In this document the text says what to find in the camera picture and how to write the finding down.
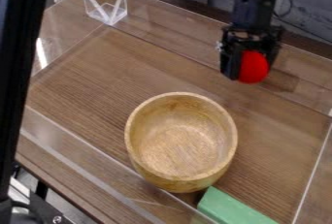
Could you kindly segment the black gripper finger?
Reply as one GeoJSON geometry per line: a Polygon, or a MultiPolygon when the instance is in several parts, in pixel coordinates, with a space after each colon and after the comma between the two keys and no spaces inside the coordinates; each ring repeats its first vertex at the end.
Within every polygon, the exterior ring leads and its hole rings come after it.
{"type": "Polygon", "coordinates": [[[279,56],[279,51],[280,51],[280,43],[271,42],[265,44],[265,54],[267,54],[269,68],[272,68],[276,57],[279,56]]]}
{"type": "Polygon", "coordinates": [[[231,79],[239,80],[244,46],[240,43],[223,42],[221,73],[231,79]]]}

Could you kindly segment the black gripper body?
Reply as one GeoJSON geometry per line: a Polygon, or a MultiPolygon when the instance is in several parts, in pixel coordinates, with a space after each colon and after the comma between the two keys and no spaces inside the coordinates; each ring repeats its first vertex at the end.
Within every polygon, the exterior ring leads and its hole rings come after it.
{"type": "Polygon", "coordinates": [[[223,38],[217,42],[219,52],[232,52],[236,46],[257,50],[261,53],[279,53],[284,28],[274,25],[268,29],[255,30],[235,27],[223,28],[223,38]]]}

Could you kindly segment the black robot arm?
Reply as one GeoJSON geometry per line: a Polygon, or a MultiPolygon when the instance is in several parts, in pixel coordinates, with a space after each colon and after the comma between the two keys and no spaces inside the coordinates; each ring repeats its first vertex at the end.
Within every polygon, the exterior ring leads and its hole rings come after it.
{"type": "Polygon", "coordinates": [[[272,24],[276,0],[235,0],[231,24],[219,43],[221,73],[243,83],[261,82],[279,55],[284,28],[272,24]]]}

